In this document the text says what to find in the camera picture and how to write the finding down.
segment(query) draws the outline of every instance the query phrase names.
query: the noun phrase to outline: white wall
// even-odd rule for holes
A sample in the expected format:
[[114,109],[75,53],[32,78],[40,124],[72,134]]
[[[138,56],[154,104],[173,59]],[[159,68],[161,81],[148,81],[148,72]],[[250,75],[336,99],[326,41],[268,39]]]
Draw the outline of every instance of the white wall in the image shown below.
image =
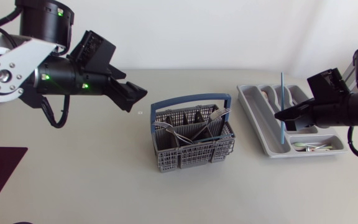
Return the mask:
[[[73,42],[93,30],[118,68],[253,68],[308,77],[344,72],[358,49],[358,0],[61,0]],[[14,0],[0,0],[0,17]],[[5,28],[18,33],[18,19]]]

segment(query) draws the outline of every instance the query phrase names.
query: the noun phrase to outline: silver metal bracket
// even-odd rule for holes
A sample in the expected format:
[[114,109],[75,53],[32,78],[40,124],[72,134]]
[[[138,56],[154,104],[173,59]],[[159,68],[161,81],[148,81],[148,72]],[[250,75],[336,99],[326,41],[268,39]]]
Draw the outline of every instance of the silver metal bracket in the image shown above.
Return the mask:
[[56,48],[56,44],[30,39],[15,49],[0,47],[0,102],[23,94],[20,86]]

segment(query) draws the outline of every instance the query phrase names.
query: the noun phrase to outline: spoon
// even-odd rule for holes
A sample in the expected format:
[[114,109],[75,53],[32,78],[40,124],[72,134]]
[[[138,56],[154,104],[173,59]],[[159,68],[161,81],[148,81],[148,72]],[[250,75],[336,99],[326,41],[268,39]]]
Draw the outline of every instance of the spoon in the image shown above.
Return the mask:
[[310,144],[305,144],[303,142],[296,142],[293,144],[294,146],[296,147],[313,147],[315,149],[320,149],[320,148],[324,148],[324,149],[332,149],[333,147],[332,146],[327,146],[327,145],[322,145],[322,146],[313,146],[313,145],[310,145]]

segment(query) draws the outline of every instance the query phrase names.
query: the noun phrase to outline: fork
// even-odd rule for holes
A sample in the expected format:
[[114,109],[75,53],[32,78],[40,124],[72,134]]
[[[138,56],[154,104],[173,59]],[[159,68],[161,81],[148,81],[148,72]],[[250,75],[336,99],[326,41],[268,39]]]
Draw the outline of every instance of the fork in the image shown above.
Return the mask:
[[211,123],[212,121],[220,118],[221,116],[230,113],[231,110],[230,108],[224,108],[224,109],[220,109],[220,110],[216,110],[213,111],[210,115],[209,115],[209,119],[208,122],[206,123],[206,125],[204,125],[193,137],[191,137],[191,140],[194,140],[199,134],[201,134],[206,127],[208,126],[209,123]]
[[181,134],[178,134],[171,124],[168,124],[166,122],[161,122],[161,121],[155,121],[154,123],[152,123],[152,125],[165,128],[166,131],[168,131],[169,133],[172,133],[176,138],[182,140],[183,142],[185,142],[187,144],[194,144],[192,140],[184,137]]

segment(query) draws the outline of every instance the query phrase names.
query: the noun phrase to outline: white table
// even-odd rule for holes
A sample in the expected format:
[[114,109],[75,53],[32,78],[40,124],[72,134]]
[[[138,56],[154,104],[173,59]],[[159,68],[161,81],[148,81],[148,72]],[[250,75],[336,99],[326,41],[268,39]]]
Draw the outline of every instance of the white table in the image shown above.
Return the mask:
[[[264,154],[236,86],[279,83],[279,73],[126,72],[149,91],[129,114],[107,96],[73,96],[66,126],[55,129],[20,100],[0,105],[0,146],[29,148],[0,193],[0,223],[358,223],[358,157],[351,151]],[[285,79],[310,93],[306,80]],[[198,93],[232,96],[234,152],[224,162],[161,174],[150,104]],[[50,101],[61,110],[63,97]],[[347,128],[337,131],[346,143]],[[358,147],[358,128],[354,142]]]

